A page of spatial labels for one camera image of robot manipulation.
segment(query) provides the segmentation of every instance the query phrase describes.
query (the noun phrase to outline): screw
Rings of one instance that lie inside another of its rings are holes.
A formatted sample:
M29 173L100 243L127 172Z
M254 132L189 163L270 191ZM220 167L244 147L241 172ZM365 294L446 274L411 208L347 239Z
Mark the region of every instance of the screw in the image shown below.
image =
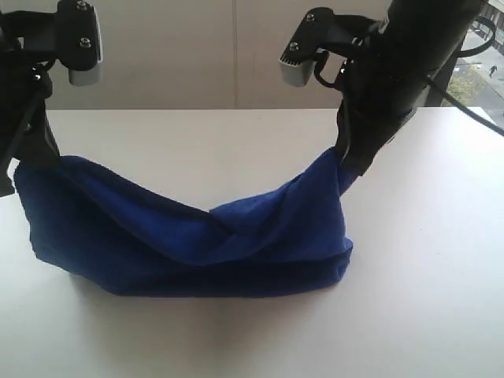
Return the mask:
M83 49L90 49L93 45L91 44L91 40L89 38L83 37L80 39L80 46Z
M77 9L78 10L87 10L87 3L83 2L82 0L79 0L77 2Z

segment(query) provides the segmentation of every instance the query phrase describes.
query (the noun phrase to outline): wall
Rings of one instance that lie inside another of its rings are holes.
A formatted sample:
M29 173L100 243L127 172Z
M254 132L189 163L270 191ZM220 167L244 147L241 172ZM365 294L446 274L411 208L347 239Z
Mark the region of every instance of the wall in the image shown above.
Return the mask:
M54 11L57 0L3 0L4 11ZM280 77L278 56L315 6L381 18L390 0L92 0L105 47L104 80L75 88L51 71L55 109L335 107L315 81L301 90ZM333 57L334 75L341 59Z

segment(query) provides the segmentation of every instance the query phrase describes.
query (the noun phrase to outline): white tabletop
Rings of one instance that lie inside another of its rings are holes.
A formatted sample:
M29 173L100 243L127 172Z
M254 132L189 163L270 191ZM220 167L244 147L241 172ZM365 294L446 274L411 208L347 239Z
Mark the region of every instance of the white tabletop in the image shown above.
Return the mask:
M336 135L334 110L61 111L50 120L64 154L205 209L277 187ZM504 139L455 109L421 109L343 206L355 248L337 287L148 299L114 297L37 261L18 197L2 198L0 375L501 377Z

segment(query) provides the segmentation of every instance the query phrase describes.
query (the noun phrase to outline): pavement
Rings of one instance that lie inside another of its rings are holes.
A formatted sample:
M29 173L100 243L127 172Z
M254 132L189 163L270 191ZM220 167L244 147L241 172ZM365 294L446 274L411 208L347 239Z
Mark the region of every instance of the pavement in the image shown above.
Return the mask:
M469 30L463 50L478 47L484 42L484 39ZM497 71L490 77L488 73L492 65L497 65ZM471 99L470 105L483 108L497 125L504 128L504 55L490 47L474 57L459 59L454 75L463 75L470 66L480 77L483 88Z

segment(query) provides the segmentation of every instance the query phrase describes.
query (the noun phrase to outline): blue fabric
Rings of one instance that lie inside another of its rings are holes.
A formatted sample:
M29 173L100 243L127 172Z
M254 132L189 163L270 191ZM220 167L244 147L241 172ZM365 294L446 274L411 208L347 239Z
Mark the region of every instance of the blue fabric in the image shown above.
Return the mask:
M340 195L354 182L333 148L275 191L209 212L81 157L14 175L40 260L118 295L289 295L341 280L352 243Z

